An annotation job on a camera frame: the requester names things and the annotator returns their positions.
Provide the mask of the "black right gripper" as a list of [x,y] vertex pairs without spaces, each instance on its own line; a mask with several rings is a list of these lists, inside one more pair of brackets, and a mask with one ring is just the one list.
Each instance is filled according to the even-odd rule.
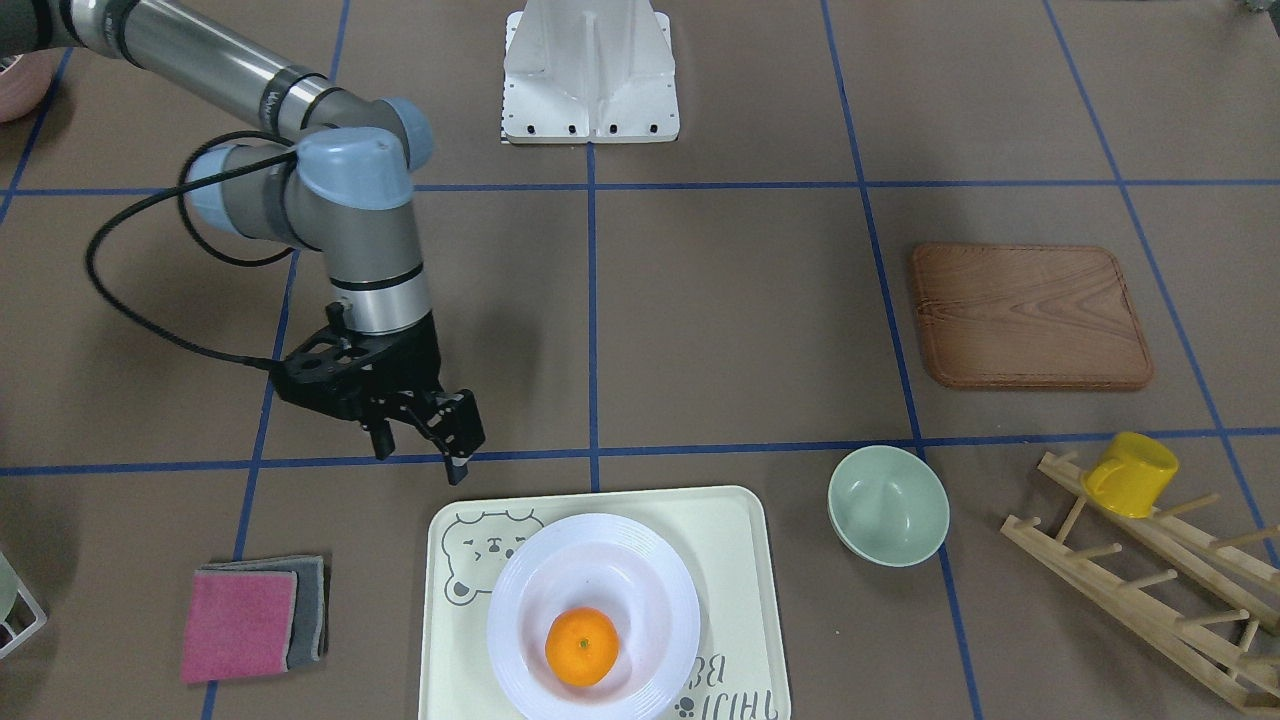
[[362,420],[372,456],[385,461],[396,452],[396,437],[388,419],[394,418],[413,427],[436,448],[451,486],[462,483],[486,433],[471,389],[442,392],[442,356],[434,315],[429,313],[404,331],[361,334],[360,347],[367,351],[365,405],[370,413],[380,415]]

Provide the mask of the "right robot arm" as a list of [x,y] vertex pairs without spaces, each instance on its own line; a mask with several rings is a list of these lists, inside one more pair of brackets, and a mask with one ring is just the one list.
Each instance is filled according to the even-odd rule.
[[[276,396],[353,421],[376,459],[396,450],[392,423],[416,429],[458,484],[485,441],[470,389],[444,389],[442,356],[412,206],[412,173],[434,140],[402,97],[365,100],[174,1],[5,1],[3,54],[83,47],[118,58],[247,123],[196,150],[180,181],[108,220],[84,252],[105,302],[134,324],[205,357],[266,372]],[[210,225],[323,256],[333,299],[325,325],[282,359],[228,354],[161,328],[104,284],[108,234],[163,201]]]

